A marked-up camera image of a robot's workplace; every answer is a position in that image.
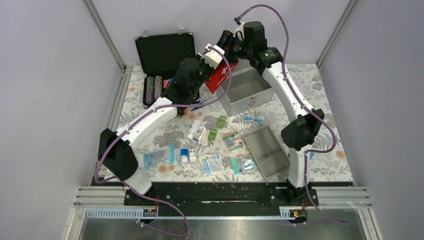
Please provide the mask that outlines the red first aid pouch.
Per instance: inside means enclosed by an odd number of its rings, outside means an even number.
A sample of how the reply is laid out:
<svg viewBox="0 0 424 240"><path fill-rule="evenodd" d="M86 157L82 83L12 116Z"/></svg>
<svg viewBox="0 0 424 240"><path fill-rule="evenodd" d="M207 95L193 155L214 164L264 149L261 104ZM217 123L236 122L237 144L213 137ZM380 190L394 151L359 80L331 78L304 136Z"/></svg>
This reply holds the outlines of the red first aid pouch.
<svg viewBox="0 0 424 240"><path fill-rule="evenodd" d="M239 63L239 60L236 63L230 63L228 66L225 61L222 60L218 67L215 69L214 73L210 76L209 81L205 82L206 87L209 91L214 94L223 81L229 76L229 72L232 71Z"/></svg>

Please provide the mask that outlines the blue white small packet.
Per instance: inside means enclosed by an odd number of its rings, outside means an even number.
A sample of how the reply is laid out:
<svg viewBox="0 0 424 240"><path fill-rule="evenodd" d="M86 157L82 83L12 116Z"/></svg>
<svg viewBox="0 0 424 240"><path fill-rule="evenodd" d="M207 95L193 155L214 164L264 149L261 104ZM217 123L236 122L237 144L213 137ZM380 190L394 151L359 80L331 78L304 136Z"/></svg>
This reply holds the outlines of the blue white small packet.
<svg viewBox="0 0 424 240"><path fill-rule="evenodd" d="M246 113L244 115L244 121L248 124L263 125L265 123L265 117L261 116L261 115L254 115L254 114Z"/></svg>

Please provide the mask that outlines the blue white wipes pack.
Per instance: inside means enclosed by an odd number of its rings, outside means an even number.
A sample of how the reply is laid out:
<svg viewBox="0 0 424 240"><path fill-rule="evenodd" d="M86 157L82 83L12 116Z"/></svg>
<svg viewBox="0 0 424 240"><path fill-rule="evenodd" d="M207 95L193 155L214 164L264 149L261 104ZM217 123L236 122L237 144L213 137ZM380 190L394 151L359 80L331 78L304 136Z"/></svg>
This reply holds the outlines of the blue white wipes pack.
<svg viewBox="0 0 424 240"><path fill-rule="evenodd" d="M140 168L152 168L158 163L174 164L175 162L175 147L168 144L158 150L140 153L138 155L138 164Z"/></svg>

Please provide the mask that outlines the blue plastic tweezers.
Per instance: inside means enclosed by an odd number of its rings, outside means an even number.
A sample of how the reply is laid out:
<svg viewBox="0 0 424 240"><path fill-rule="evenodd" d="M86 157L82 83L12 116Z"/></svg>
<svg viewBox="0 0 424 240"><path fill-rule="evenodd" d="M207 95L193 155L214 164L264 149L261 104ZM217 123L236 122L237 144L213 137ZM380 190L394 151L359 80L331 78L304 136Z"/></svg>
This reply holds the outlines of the blue plastic tweezers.
<svg viewBox="0 0 424 240"><path fill-rule="evenodd" d="M201 109L201 108L203 108L207 105L208 105L208 101L204 100L204 101L200 102L199 104L197 104L196 106L194 106L190 111L191 112L196 111L196 110Z"/></svg>

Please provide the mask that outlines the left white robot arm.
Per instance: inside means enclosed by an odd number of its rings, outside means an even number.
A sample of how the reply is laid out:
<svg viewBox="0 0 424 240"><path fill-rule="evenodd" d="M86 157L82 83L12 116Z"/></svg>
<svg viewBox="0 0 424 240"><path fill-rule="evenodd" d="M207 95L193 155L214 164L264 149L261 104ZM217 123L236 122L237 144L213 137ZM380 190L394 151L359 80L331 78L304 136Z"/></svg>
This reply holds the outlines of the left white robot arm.
<svg viewBox="0 0 424 240"><path fill-rule="evenodd" d="M96 171L106 167L114 179L136 192L135 197L142 205L152 204L155 192L149 178L139 169L134 150L164 123L195 105L200 87L215 69L204 59L184 59L169 86L145 112L117 130L106 128L101 132Z"/></svg>

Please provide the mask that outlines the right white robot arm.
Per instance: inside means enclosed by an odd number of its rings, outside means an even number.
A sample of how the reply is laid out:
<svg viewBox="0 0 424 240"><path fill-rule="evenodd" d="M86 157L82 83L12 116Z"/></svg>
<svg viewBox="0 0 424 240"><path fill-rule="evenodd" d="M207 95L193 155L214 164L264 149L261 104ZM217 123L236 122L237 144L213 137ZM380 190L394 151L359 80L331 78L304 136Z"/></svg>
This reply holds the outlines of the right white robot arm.
<svg viewBox="0 0 424 240"><path fill-rule="evenodd" d="M268 46L265 27L259 21L240 24L235 32L224 30L217 42L231 64L248 60L260 76L272 87L282 103L289 124L281 130L284 144L289 148L290 170L288 181L294 187L287 191L287 201L301 205L308 184L305 152L311 149L321 128L325 114L314 109L304 98L288 73L284 57L276 47Z"/></svg>

